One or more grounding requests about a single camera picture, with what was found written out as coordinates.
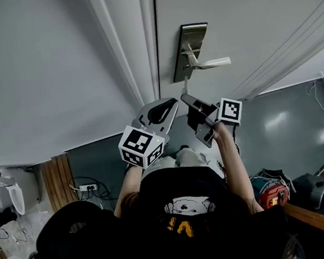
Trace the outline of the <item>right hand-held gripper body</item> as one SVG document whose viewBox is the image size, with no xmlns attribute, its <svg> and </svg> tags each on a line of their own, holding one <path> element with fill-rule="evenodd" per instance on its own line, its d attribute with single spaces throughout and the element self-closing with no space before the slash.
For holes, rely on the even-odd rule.
<svg viewBox="0 0 324 259">
<path fill-rule="evenodd" d="M 225 125 L 240 126 L 242 102 L 238 100 L 223 98 L 217 105 L 215 110 L 201 125 L 198 125 L 198 130 L 195 132 L 195 136 L 206 147 L 211 148 L 212 139 L 214 137 L 214 125 L 217 122 L 223 122 Z"/>
</svg>

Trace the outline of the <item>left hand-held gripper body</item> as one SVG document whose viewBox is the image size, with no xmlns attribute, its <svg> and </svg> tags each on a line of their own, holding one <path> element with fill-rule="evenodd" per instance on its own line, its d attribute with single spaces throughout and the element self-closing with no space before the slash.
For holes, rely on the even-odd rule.
<svg viewBox="0 0 324 259">
<path fill-rule="evenodd" d="M 178 100 L 165 98 L 146 104 L 124 130 L 118 145 L 122 160 L 147 169 L 163 154 L 170 140 L 171 129 L 178 111 Z"/>
</svg>

